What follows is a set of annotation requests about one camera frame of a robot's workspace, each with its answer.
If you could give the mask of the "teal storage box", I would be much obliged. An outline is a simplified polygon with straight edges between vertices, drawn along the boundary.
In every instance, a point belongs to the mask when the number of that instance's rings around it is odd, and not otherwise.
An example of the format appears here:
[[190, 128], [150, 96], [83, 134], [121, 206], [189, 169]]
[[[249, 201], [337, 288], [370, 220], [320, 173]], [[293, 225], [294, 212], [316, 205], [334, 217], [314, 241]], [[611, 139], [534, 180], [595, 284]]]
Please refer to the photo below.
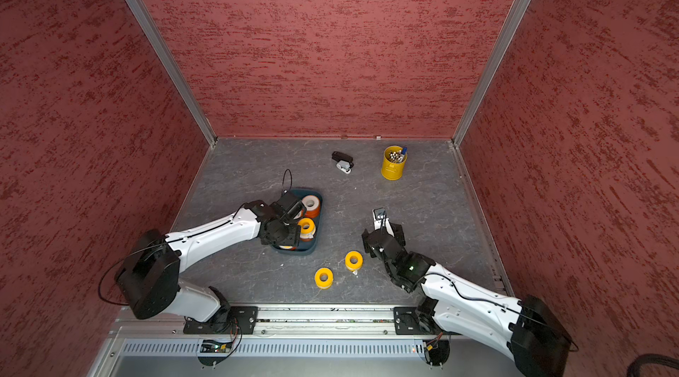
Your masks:
[[[290, 189], [290, 190], [287, 190], [287, 191], [292, 191], [292, 193], [295, 193], [295, 195], [298, 196], [301, 200], [305, 196], [308, 196], [308, 195], [314, 195], [314, 196], [317, 196], [317, 197], [320, 198], [321, 211], [320, 211], [319, 216], [313, 219], [313, 221], [316, 223], [317, 232], [316, 232], [315, 237], [312, 240], [304, 241], [304, 240], [300, 239], [299, 245], [297, 247], [295, 247], [295, 249], [283, 250], [283, 249], [280, 249], [279, 246], [275, 246], [275, 245], [273, 245], [272, 247], [275, 251], [279, 251], [280, 253], [286, 253], [286, 254], [297, 255], [297, 256], [310, 255], [316, 249], [316, 246], [318, 244], [318, 238], [320, 236], [320, 216], [321, 216], [321, 212], [322, 212], [322, 209], [323, 209], [323, 198], [322, 198], [321, 194], [317, 191], [311, 191], [311, 190], [306, 190], [306, 189]], [[298, 214], [297, 218], [300, 218], [300, 220], [305, 218], [304, 214]]]

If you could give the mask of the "orange sealing tape roll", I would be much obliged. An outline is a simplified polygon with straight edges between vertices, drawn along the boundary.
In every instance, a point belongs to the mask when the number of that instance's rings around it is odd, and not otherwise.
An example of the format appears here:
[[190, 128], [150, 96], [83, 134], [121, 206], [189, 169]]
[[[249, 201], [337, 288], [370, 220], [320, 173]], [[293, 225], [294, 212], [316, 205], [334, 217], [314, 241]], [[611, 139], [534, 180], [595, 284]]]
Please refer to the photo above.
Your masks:
[[319, 216], [321, 211], [321, 201], [319, 197], [314, 195], [305, 196], [302, 199], [302, 203], [305, 208], [305, 218], [314, 219]]

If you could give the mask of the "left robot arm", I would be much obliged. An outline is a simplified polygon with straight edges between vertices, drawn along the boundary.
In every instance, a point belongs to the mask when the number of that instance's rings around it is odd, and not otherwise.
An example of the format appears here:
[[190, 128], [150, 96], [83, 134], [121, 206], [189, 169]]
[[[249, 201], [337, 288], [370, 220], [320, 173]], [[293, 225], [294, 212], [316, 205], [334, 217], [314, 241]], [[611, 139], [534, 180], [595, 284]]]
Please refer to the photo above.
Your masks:
[[180, 275], [211, 255], [258, 239], [264, 245], [295, 247], [306, 206], [293, 191], [267, 204], [242, 204], [227, 216], [166, 235], [150, 230], [122, 261], [114, 280], [134, 317], [148, 320], [162, 313], [207, 325], [215, 333], [231, 327], [231, 306], [217, 289], [187, 283]]

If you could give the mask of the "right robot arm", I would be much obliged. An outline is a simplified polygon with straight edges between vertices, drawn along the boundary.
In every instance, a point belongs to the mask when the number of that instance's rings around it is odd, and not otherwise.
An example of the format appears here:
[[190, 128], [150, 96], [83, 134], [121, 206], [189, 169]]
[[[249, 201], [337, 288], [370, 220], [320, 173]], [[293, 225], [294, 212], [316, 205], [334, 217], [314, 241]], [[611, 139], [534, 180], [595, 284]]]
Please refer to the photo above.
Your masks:
[[424, 294], [416, 308], [424, 333], [473, 339], [512, 359], [524, 376], [564, 375], [575, 343], [540, 298], [500, 295], [408, 251], [400, 225], [365, 230], [362, 243], [366, 253], [383, 262], [394, 285]]

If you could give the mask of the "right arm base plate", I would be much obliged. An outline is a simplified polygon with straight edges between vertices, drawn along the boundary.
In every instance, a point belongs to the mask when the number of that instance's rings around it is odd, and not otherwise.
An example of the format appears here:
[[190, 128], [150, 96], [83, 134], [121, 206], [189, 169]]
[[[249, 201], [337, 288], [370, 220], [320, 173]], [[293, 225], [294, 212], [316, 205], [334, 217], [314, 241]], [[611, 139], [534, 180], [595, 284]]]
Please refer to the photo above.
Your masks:
[[398, 336], [458, 336], [456, 332], [442, 329], [431, 314], [418, 307], [397, 306], [393, 313]]

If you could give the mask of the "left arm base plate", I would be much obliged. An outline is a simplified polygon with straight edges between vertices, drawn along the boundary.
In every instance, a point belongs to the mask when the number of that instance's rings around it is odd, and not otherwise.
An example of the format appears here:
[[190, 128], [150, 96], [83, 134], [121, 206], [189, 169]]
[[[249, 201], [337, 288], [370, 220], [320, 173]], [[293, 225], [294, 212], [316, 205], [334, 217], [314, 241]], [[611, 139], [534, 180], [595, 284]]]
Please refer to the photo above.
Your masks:
[[221, 307], [206, 322], [185, 318], [185, 335], [252, 335], [259, 308], [257, 306]]

